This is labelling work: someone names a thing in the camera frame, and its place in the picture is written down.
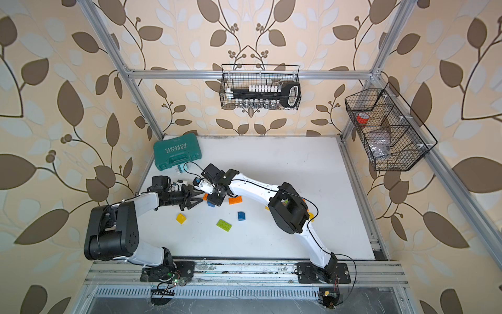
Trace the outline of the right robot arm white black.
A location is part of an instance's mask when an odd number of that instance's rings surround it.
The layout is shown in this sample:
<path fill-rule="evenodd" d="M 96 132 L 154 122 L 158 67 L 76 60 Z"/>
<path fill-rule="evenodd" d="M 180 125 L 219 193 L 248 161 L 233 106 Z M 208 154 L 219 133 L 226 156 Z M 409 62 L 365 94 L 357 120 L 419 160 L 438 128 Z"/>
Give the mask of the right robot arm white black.
<path fill-rule="evenodd" d="M 253 199 L 269 208 L 275 224 L 287 234 L 295 235 L 306 248 L 311 264 L 325 273 L 334 271 L 337 257 L 329 252 L 316 234 L 309 216 L 307 200 L 289 183 L 266 184 L 253 180 L 237 170 L 226 172 L 210 164 L 201 174 L 213 188 L 210 203 L 220 206 L 226 196 Z"/>

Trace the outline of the lime green lego plate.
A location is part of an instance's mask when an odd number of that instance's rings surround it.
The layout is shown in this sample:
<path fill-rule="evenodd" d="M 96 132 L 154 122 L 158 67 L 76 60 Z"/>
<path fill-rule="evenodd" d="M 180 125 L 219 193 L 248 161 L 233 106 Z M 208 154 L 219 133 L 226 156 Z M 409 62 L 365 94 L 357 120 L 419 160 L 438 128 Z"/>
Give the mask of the lime green lego plate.
<path fill-rule="evenodd" d="M 219 228 L 221 228 L 222 230 L 224 230 L 225 232 L 229 232 L 232 228 L 232 225 L 226 221 L 224 221 L 223 219 L 220 219 L 217 224 L 216 224 Z"/>

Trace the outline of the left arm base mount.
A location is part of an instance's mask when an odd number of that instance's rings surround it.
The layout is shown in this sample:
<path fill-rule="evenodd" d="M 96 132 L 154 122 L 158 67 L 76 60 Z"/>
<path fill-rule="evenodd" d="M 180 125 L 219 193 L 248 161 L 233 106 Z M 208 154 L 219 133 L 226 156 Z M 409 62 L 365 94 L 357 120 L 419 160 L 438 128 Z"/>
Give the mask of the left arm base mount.
<path fill-rule="evenodd" d="M 140 281 L 149 283 L 177 283 L 185 285 L 194 275 L 195 262 L 173 262 L 167 265 L 142 269 Z"/>

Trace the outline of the orange lego brick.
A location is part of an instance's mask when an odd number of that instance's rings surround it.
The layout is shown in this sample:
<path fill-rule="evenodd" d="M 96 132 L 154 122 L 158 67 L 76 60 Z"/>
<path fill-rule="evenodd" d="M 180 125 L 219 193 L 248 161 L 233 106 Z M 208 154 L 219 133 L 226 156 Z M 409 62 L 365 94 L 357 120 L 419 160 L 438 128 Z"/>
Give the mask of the orange lego brick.
<path fill-rule="evenodd" d="M 243 202 L 243 198 L 241 196 L 236 196 L 232 198 L 228 198 L 228 203 L 230 205 L 240 204 Z"/>

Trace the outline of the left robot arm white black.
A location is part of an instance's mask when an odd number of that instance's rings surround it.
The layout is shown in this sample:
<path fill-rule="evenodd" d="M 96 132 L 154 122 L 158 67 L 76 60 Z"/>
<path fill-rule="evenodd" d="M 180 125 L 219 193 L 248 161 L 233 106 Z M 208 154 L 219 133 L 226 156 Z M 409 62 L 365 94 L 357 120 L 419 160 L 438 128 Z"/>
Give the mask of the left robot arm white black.
<path fill-rule="evenodd" d="M 88 260 L 123 260 L 131 264 L 158 267 L 167 264 L 168 250 L 142 240 L 138 218 L 164 206 L 192 209 L 200 204 L 203 191 L 192 185 L 178 190 L 154 186 L 139 195 L 112 204 L 93 208 L 84 241 L 84 256 Z"/>

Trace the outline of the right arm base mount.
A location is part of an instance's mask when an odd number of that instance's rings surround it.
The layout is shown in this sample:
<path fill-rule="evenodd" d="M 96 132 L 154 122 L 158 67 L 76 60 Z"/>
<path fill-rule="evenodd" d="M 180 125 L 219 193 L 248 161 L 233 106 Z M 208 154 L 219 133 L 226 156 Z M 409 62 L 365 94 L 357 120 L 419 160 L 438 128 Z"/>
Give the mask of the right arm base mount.
<path fill-rule="evenodd" d="M 327 283 L 334 285 L 349 284 L 352 282 L 346 263 L 337 263 L 328 270 L 319 268 L 310 262 L 299 262 L 295 265 L 294 273 L 301 284 Z"/>

